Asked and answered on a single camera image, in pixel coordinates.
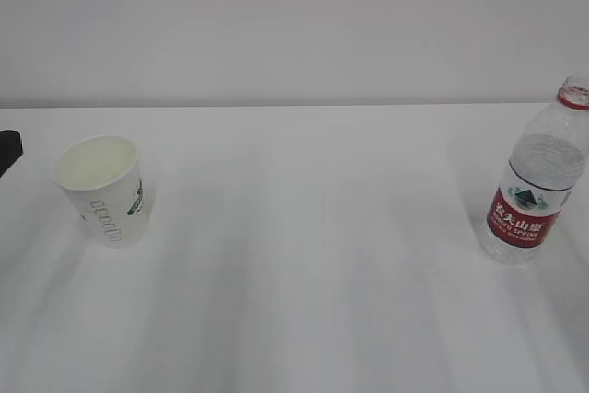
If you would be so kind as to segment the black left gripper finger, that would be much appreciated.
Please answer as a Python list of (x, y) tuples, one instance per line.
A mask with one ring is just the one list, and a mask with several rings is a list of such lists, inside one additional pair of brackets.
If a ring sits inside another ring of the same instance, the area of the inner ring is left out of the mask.
[(0, 132), (0, 177), (2, 177), (23, 155), (22, 138), (19, 131)]

